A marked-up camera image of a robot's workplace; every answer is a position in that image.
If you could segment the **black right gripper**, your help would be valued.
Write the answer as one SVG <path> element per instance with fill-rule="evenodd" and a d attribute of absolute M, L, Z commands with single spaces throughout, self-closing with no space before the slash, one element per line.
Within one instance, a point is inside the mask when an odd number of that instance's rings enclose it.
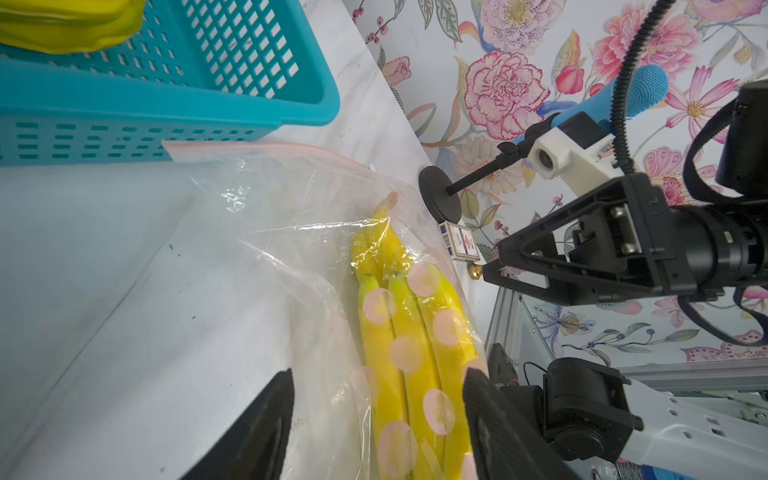
<path fill-rule="evenodd" d="M 673 214 L 647 175 L 609 180 L 499 242 L 486 282 L 562 306 L 696 291 Z"/>

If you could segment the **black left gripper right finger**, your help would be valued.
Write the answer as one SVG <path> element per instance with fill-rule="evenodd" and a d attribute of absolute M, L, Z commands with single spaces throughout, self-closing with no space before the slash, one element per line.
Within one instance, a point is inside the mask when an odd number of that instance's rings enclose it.
<path fill-rule="evenodd" d="M 577 477 L 483 371 L 467 370 L 462 397 L 479 479 Z"/>

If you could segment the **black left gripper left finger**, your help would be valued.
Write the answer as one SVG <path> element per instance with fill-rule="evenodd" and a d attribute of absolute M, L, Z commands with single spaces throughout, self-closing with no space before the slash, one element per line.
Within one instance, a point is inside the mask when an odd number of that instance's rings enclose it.
<path fill-rule="evenodd" d="M 292 371 L 280 371 L 184 477 L 278 480 L 287 455 L 294 402 Z"/>

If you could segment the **pink dotted zip bag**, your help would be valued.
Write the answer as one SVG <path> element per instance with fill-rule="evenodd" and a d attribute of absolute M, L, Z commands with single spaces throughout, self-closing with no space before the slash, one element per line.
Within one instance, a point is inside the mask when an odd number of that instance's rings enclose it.
<path fill-rule="evenodd" d="M 295 402 L 279 479 L 380 478 L 371 390 L 359 325 L 354 237 L 390 193 L 406 248 L 430 258 L 454 285 L 446 246 L 417 192 L 337 154 L 298 144 L 171 142 L 172 160 L 195 166 L 201 196 L 163 262 L 161 319 L 196 341 L 185 403 L 215 445 L 280 371 Z"/>

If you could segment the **yellow banana bunch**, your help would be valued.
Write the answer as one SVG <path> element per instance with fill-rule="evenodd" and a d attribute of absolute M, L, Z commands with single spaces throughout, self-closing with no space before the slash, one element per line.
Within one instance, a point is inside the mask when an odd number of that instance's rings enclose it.
<path fill-rule="evenodd" d="M 1 43 L 53 55 L 102 50 L 138 32 L 144 8 L 133 0 L 2 0 Z"/>

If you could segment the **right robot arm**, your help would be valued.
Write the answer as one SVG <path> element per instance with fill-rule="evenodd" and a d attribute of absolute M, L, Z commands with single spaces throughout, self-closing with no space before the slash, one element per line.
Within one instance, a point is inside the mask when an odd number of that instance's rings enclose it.
<path fill-rule="evenodd" d="M 670 9 L 668 1 L 651 7 L 609 89 L 612 166 L 598 160 L 589 112 L 556 116 L 515 148 L 576 199 L 501 241 L 483 275 L 561 306 L 673 295 L 701 330 L 736 345 L 696 305 L 725 289 L 740 303 L 749 287 L 767 284 L 767 85 L 743 86 L 694 137 L 683 162 L 692 203 L 669 205 L 635 171 L 626 122 L 637 62 Z"/>

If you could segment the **blue microphone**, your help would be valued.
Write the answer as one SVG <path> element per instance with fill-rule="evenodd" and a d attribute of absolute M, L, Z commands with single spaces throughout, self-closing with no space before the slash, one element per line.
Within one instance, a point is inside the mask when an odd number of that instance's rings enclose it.
<path fill-rule="evenodd" d="M 499 144 L 489 163 L 455 182 L 438 167 L 423 169 L 419 190 L 427 210 L 439 223 L 458 222 L 462 190 L 522 160 L 544 179 L 562 179 L 578 196 L 621 176 L 612 150 L 617 129 L 611 123 L 618 92 L 618 81 L 611 81 L 588 100 L 549 116 L 513 142 Z"/>

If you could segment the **small printed card box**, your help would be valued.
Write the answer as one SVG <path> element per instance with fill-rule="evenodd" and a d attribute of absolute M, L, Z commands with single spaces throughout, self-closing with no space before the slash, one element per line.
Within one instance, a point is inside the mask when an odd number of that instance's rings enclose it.
<path fill-rule="evenodd" d="M 481 259 L 480 250 L 468 227 L 445 221 L 438 225 L 438 230 L 453 260 L 477 262 Z"/>

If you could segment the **teal plastic basket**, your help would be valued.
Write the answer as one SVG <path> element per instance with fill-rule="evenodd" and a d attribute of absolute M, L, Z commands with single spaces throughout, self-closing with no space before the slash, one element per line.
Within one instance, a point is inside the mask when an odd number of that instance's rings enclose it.
<path fill-rule="evenodd" d="M 255 141 L 339 106 L 296 1 L 148 1 L 111 48 L 1 49 L 5 167 L 163 161 L 167 141 Z"/>

